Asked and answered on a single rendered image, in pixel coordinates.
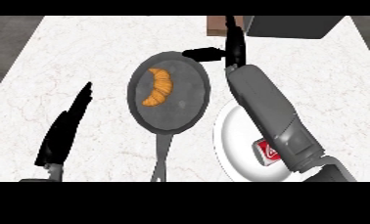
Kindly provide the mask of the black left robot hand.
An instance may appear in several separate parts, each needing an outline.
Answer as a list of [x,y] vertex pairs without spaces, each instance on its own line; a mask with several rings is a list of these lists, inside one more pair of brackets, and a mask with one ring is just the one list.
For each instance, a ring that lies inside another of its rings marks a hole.
[[87,82],[75,97],[71,108],[61,112],[50,125],[38,148],[34,161],[35,166],[44,166],[50,163],[62,164],[65,162],[75,139],[78,125],[89,103],[93,99],[92,86],[93,84]]

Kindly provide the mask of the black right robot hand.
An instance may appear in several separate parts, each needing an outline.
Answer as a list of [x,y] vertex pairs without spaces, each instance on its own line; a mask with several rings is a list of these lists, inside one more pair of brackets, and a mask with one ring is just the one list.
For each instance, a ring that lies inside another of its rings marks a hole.
[[225,49],[220,50],[216,47],[189,49],[182,52],[182,56],[195,62],[215,62],[225,59],[226,67],[241,67],[246,65],[246,41],[234,16],[225,17],[225,27]]

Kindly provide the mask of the dark grey frying pan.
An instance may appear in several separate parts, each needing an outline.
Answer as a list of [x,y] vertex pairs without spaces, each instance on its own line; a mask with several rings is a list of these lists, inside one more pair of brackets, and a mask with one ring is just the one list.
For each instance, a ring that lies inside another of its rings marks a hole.
[[203,117],[210,91],[210,79],[203,66],[179,52],[161,52],[151,56],[132,74],[127,85],[130,114],[155,135],[152,182],[166,181],[172,138]]

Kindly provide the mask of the golden brown croissant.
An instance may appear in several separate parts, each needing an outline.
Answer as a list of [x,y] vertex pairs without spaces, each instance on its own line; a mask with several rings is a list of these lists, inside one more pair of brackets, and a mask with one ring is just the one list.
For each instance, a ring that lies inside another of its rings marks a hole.
[[157,107],[166,102],[167,96],[173,90],[173,81],[170,73],[163,68],[151,68],[149,72],[154,76],[154,88],[149,96],[142,101],[145,107]]

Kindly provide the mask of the white round plate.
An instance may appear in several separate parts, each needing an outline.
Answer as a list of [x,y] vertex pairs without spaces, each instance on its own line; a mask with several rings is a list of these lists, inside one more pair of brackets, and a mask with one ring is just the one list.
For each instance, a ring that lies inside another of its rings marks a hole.
[[234,182],[302,182],[308,176],[292,172],[283,160],[263,166],[253,143],[263,139],[243,107],[231,100],[216,117],[215,149],[220,167]]

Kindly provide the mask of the brown wooden block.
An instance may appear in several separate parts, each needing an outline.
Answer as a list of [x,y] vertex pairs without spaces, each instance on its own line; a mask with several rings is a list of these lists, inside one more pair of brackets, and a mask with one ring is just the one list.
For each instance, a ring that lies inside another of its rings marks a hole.
[[207,16],[207,36],[225,36],[225,16]]

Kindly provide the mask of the dark grey appliance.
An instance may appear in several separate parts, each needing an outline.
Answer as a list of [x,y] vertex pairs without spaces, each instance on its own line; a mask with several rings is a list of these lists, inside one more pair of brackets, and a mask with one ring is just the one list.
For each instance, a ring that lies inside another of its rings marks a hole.
[[244,16],[250,37],[321,39],[343,16]]

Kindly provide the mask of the red and white can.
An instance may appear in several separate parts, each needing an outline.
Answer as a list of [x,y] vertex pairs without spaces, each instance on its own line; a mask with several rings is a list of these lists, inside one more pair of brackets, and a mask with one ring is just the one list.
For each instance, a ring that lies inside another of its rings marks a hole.
[[271,147],[265,139],[259,139],[253,143],[252,148],[253,148],[256,159],[263,166],[269,166],[277,161],[280,161],[278,152],[274,150],[274,148]]

